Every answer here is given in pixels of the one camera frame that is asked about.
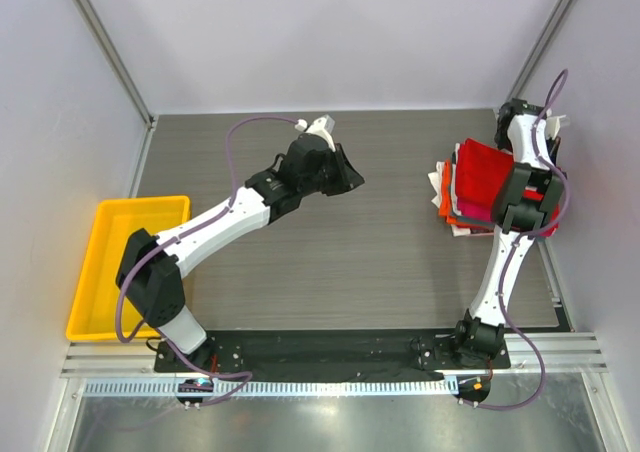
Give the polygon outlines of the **red t shirt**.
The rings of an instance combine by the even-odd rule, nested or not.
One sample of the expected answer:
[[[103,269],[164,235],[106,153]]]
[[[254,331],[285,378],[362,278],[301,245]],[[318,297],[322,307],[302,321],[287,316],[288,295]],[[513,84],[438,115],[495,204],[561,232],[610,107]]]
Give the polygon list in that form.
[[[458,198],[473,202],[495,201],[514,163],[508,152],[468,138],[461,144],[456,166]]]

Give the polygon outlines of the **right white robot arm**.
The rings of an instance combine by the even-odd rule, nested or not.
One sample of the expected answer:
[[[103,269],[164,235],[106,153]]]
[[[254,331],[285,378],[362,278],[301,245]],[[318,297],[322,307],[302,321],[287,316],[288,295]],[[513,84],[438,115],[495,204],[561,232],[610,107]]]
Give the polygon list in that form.
[[[498,114],[496,145],[512,153],[513,164],[491,209],[494,235],[480,289],[456,325],[451,355],[463,368],[484,368],[505,350],[514,324],[508,305],[521,265],[534,241],[552,230],[566,209],[567,178],[557,167],[546,132],[548,107],[519,98]]]

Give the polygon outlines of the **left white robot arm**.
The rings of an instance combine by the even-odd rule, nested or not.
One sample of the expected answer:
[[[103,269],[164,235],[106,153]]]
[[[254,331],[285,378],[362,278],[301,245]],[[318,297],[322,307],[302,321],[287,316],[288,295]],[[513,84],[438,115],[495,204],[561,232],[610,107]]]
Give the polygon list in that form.
[[[305,197],[341,195],[364,182],[340,144],[302,134],[226,201],[161,233],[133,232],[115,279],[118,302],[130,302],[181,364],[201,371],[213,359],[214,341],[186,304],[184,279],[223,247],[297,210]]]

